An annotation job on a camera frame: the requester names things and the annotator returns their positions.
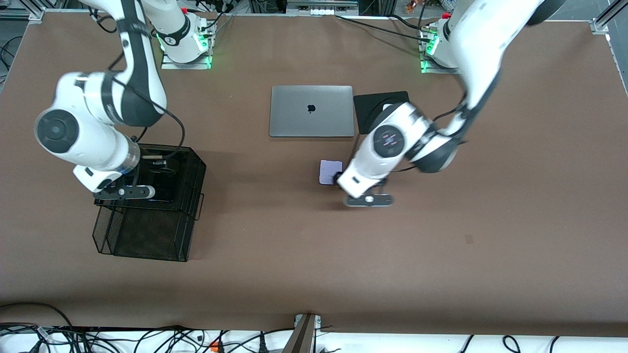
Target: laptop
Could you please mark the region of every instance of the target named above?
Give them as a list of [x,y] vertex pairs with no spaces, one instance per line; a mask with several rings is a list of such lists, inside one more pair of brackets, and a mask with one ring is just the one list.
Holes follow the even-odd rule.
[[352,137],[351,86],[274,86],[268,134],[275,138]]

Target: brown table surface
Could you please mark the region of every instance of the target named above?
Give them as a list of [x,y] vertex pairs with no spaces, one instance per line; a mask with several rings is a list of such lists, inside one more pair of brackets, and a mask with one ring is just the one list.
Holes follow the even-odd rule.
[[[316,312],[339,331],[628,334],[628,99],[586,23],[526,28],[452,165],[391,175],[392,207],[348,209],[318,164],[351,140],[270,138],[271,87],[407,90],[435,116],[458,102],[456,78],[420,74],[414,40],[331,16],[234,18],[211,70],[161,72],[208,168],[187,263],[98,254],[90,193],[33,137],[58,78],[119,51],[85,14],[28,27],[0,95],[1,301],[90,326],[274,329]],[[179,136],[164,117],[143,142]]]

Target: wire mesh basket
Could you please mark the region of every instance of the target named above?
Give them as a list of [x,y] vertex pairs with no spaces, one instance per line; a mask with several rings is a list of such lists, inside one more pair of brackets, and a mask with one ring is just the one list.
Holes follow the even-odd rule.
[[[172,146],[140,144],[151,154],[165,155]],[[172,157],[176,173],[140,173],[140,183],[154,186],[155,196],[139,200],[99,200],[92,236],[101,254],[129,258],[187,261],[197,209],[204,195],[205,163],[191,148]]]

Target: metal bracket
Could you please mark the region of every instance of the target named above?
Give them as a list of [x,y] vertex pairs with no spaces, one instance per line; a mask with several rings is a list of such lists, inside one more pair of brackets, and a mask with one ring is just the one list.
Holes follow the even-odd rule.
[[595,35],[605,35],[609,32],[608,26],[605,25],[605,26],[602,26],[601,28],[598,28],[598,24],[595,21],[596,21],[595,18],[589,21],[589,26],[591,26],[591,33]]
[[609,32],[609,28],[607,27],[608,23],[611,22],[617,14],[619,14],[623,9],[628,7],[628,0],[615,0],[607,8],[600,13],[600,16],[589,21],[589,25],[591,26],[591,32],[595,35],[605,35]]
[[312,353],[316,329],[320,329],[320,316],[300,314],[295,316],[295,330],[282,353]]

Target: black cable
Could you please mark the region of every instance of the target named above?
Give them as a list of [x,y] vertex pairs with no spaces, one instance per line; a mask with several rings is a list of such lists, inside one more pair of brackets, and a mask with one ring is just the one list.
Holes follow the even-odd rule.
[[175,345],[178,342],[185,342],[187,344],[190,344],[192,347],[196,348],[196,345],[192,342],[190,342],[189,340],[185,340],[185,337],[191,339],[191,337],[189,336],[192,332],[194,332],[194,330],[189,330],[187,334],[184,334],[183,331],[180,332],[180,336],[179,338],[177,338],[176,340],[174,340],[172,342],[172,344],[170,346],[168,346],[168,349],[166,350],[166,353],[172,352],[172,349],[175,347]]
[[210,9],[207,7],[207,5],[205,5],[202,1],[197,1],[197,7],[198,7],[198,4],[203,5],[203,7],[207,10],[207,12],[212,12],[212,10],[210,10]]
[[109,29],[105,28],[105,27],[102,25],[102,22],[103,22],[105,19],[108,19],[108,18],[113,18],[113,17],[111,17],[111,16],[109,16],[109,15],[104,16],[104,17],[101,17],[100,15],[98,15],[98,9],[92,9],[92,7],[91,7],[91,6],[87,6],[87,9],[89,10],[89,16],[90,16],[92,19],[94,19],[94,21],[96,21],[96,24],[98,25],[98,27],[100,27],[103,31],[105,31],[105,32],[107,32],[107,33],[115,33],[115,32],[117,32],[117,28],[114,28],[113,30],[109,30]]
[[[37,325],[31,324],[31,323],[25,323],[25,322],[3,322],[3,323],[0,323],[0,327],[3,330],[10,331],[10,332],[7,332],[7,333],[2,334],[0,336],[10,335],[10,334],[18,334],[18,333],[20,333],[20,332],[22,332],[24,330],[29,330],[29,331],[34,332],[37,335],[37,337],[39,338],[39,340],[33,346],[33,348],[31,348],[30,353],[31,352],[37,352],[38,353],[39,352],[38,349],[39,349],[39,347],[41,347],[42,343],[46,345],[46,348],[48,349],[48,353],[51,353],[50,346],[53,345],[53,344],[49,343],[46,340],[46,338],[44,336],[42,336],[42,334],[39,331],[37,331],[37,327],[38,327]],[[19,330],[11,330],[11,329],[9,329],[9,327],[22,327],[22,328],[19,329]]]
[[[508,345],[508,343],[506,343],[506,340],[507,340],[507,339],[511,339],[511,340],[514,342],[514,345],[515,345],[515,347],[517,347],[517,350],[514,350],[514,349],[510,348],[510,346]],[[517,342],[517,340],[516,340],[516,339],[514,339],[514,337],[513,337],[513,336],[511,336],[511,335],[505,335],[505,336],[503,336],[503,337],[502,337],[502,343],[504,344],[504,347],[505,347],[507,350],[511,351],[512,353],[521,353],[521,348],[519,348],[519,342]]]
[[[228,346],[228,345],[234,345],[234,344],[240,344],[240,343],[238,343],[238,342],[229,342],[229,343],[223,343],[223,344],[222,344],[222,346],[223,346],[223,347],[226,347],[226,346]],[[252,350],[252,349],[248,348],[248,347],[244,347],[244,346],[242,346],[242,348],[243,348],[243,349],[245,349],[245,350],[248,350],[250,353],[259,353],[259,352],[256,352],[256,351],[254,351],[254,350]]]
[[112,16],[110,16],[110,15],[103,16],[103,17],[101,17],[101,18],[99,18],[99,19],[97,19],[97,20],[96,20],[96,24],[98,24],[98,26],[99,26],[100,28],[102,28],[102,30],[103,30],[103,31],[105,31],[105,32],[107,32],[107,33],[115,33],[115,32],[117,32],[117,28],[114,28],[113,30],[109,30],[109,29],[105,28],[105,26],[103,26],[103,25],[102,25],[102,22],[103,22],[104,20],[106,20],[106,19],[113,19],[113,17],[112,17]]
[[466,98],[467,98],[467,93],[465,92],[462,95],[462,98],[460,98],[460,102],[458,102],[458,105],[455,108],[453,108],[452,110],[450,110],[448,112],[444,112],[443,114],[437,115],[436,117],[434,117],[434,119],[432,119],[432,121],[439,120],[442,117],[445,117],[445,116],[447,116],[449,114],[453,114],[453,113],[459,111],[464,106],[464,104],[462,104],[462,103],[465,101]]
[[216,24],[216,22],[218,22],[218,20],[220,19],[220,17],[221,17],[223,14],[224,14],[224,13],[219,13],[219,14],[218,14],[218,16],[216,17],[216,19],[215,19],[215,20],[213,20],[213,21],[212,21],[210,24],[208,24],[207,26],[205,26],[205,27],[201,27],[201,28],[200,28],[200,30],[201,30],[201,31],[204,31],[204,30],[206,30],[206,29],[208,29],[208,28],[211,28],[213,25],[215,25],[215,24]]
[[210,343],[205,350],[203,351],[203,353],[207,353],[207,351],[214,345],[214,343],[218,342],[219,339],[222,338],[222,336],[224,334],[226,334],[227,332],[229,332],[229,330],[220,330],[220,333],[218,334],[218,337],[216,337],[215,340],[212,341],[212,343]]
[[159,347],[157,347],[157,349],[155,349],[155,353],[159,352],[159,350],[160,350],[160,349],[161,349],[164,345],[166,345],[166,343],[168,343],[168,342],[172,341],[172,340],[175,338],[175,336],[176,336],[176,333],[177,333],[177,332],[178,332],[178,331],[175,331],[175,334],[174,334],[172,337],[168,337],[165,341],[163,341],[163,343],[162,343],[162,344],[160,344],[160,346],[159,346]]
[[[38,303],[36,301],[19,301],[17,303],[10,303],[10,304],[5,304],[5,305],[0,305],[0,309],[3,308],[8,308],[8,307],[19,307],[19,306],[28,306],[28,305],[33,305],[36,307],[45,307],[45,308],[49,308],[52,309],[54,311],[56,311],[57,314],[61,315],[61,317],[63,318],[63,320],[68,324],[68,326],[70,328],[74,328],[74,326],[72,325],[72,322],[70,322],[70,319],[61,311],[59,310],[57,307],[50,305],[50,304],[46,304],[46,303]],[[85,333],[83,333],[81,335],[81,338],[83,339],[83,344],[85,346],[85,348],[87,349],[87,352],[91,352],[89,350],[89,347],[87,346],[87,338],[85,337]],[[80,352],[79,349],[79,345],[76,345],[77,351]]]
[[4,61],[4,53],[6,52],[7,54],[11,55],[13,58],[15,58],[15,55],[13,55],[13,53],[9,52],[9,50],[7,49],[9,47],[9,44],[11,44],[12,41],[18,39],[18,38],[22,38],[22,36],[15,36],[11,39],[9,39],[1,48],[0,48],[0,61],[2,61],[2,63],[4,64],[4,66],[6,67],[7,70],[9,70],[11,68],[11,65],[13,64],[13,61],[11,61],[11,64],[7,63],[6,61]]
[[93,345],[96,345],[96,346],[98,346],[98,347],[104,348],[104,349],[108,350],[110,353],[120,353],[120,350],[119,350],[116,346],[114,346],[114,345],[111,345],[111,346],[112,346],[115,350],[111,350],[111,349],[109,349],[109,348],[105,347],[104,345],[102,345],[102,344],[98,344],[98,343],[95,343],[95,342],[93,343]]
[[[259,332],[259,349],[257,353],[268,353],[268,347],[266,347],[266,336],[264,335],[264,331]],[[314,352],[316,352],[316,337],[314,337]]]
[[148,128],[144,128],[142,130],[142,133],[139,134],[139,137],[135,138],[135,142],[139,142],[139,140],[141,140],[144,137],[144,134],[146,134],[146,130],[148,130]]
[[419,29],[419,26],[415,26],[415,25],[411,24],[410,22],[406,21],[405,19],[401,18],[400,16],[397,16],[397,15],[396,15],[396,14],[394,14],[394,13],[393,13],[393,14],[388,15],[387,17],[393,17],[393,18],[396,18],[396,19],[400,20],[400,21],[401,21],[401,23],[405,24],[406,26],[408,26],[408,27],[410,27],[410,28],[414,28],[415,30],[418,30],[418,29]]
[[[264,335],[273,334],[275,332],[281,332],[281,331],[292,331],[294,329],[295,329],[294,327],[291,327],[289,329],[277,329],[277,330],[267,331],[267,332],[264,333]],[[252,341],[254,339],[258,339],[260,336],[261,335],[256,335],[256,336],[251,337],[250,339],[247,339],[247,340],[239,343],[235,348],[232,348],[227,353],[233,352],[234,350],[238,349],[238,347],[244,347],[245,344],[249,343],[250,341]]]
[[425,12],[425,8],[427,7],[427,5],[428,0],[423,0],[423,6],[421,7],[421,13],[419,14],[419,27],[421,27],[421,20],[423,20],[423,13]]
[[471,343],[471,340],[473,339],[475,335],[470,335],[467,338],[467,341],[465,342],[465,345],[462,347],[462,350],[460,351],[460,353],[465,353],[467,351],[467,348],[469,348],[469,343]]
[[429,40],[429,39],[427,39],[427,38],[419,38],[419,37],[416,37],[416,36],[406,35],[406,34],[404,34],[404,33],[399,33],[399,32],[395,32],[395,31],[390,31],[390,30],[387,30],[387,29],[385,29],[385,28],[381,28],[381,27],[373,26],[373,25],[368,24],[368,23],[363,23],[363,22],[359,22],[359,21],[354,21],[354,20],[352,20],[352,19],[350,19],[350,18],[344,18],[344,17],[342,17],[342,16],[338,16],[337,14],[336,14],[336,15],[334,15],[334,16],[336,16],[337,18],[340,18],[340,19],[342,19],[342,20],[344,20],[344,21],[348,21],[348,22],[351,22],[351,23],[356,23],[356,24],[361,24],[362,26],[370,27],[370,28],[373,28],[373,29],[375,29],[375,30],[380,30],[380,31],[384,31],[384,32],[392,33],[392,34],[394,34],[394,35],[398,35],[398,36],[402,36],[402,37],[406,37],[406,38],[411,38],[411,39],[418,40],[418,41],[424,41],[424,42],[426,42],[426,43],[428,43],[428,42],[430,41],[430,40]]
[[407,168],[393,170],[393,171],[391,171],[391,173],[401,173],[402,171],[408,171],[408,170],[412,170],[412,169],[415,169],[415,168],[416,168],[416,165],[413,165],[413,166],[409,166]]
[[120,60],[122,60],[122,58],[124,58],[124,50],[120,53],[120,55],[117,56],[117,58],[111,64],[109,64],[109,66],[107,67],[107,70],[109,71],[113,70],[113,68],[120,62]]
[[434,119],[432,119],[432,121],[439,120],[440,118],[445,117],[445,116],[447,116],[449,114],[453,114],[453,113],[455,113],[457,111],[458,111],[458,107],[453,108],[452,110],[450,110],[448,112],[444,112],[443,114],[437,115],[436,117],[434,117]]
[[156,328],[156,329],[151,329],[151,330],[146,331],[146,332],[145,332],[145,333],[144,333],[144,334],[143,334],[143,335],[142,335],[142,336],[138,339],[138,343],[135,345],[135,348],[133,349],[133,353],[138,353],[138,347],[139,347],[139,344],[142,342],[142,340],[149,338],[149,337],[147,337],[147,336],[148,336],[148,334],[150,334],[150,333],[152,333],[152,332],[155,332],[155,331],[157,331],[157,330],[160,330],[160,332],[157,334],[157,335],[160,335],[160,334],[162,334],[162,333],[164,332],[164,330],[168,330],[168,329],[175,329],[175,328],[176,328],[176,326],[164,326],[164,327],[158,327],[158,328]]
[[554,353],[554,344],[559,338],[560,336],[556,336],[551,340],[551,343],[549,344],[549,353]]

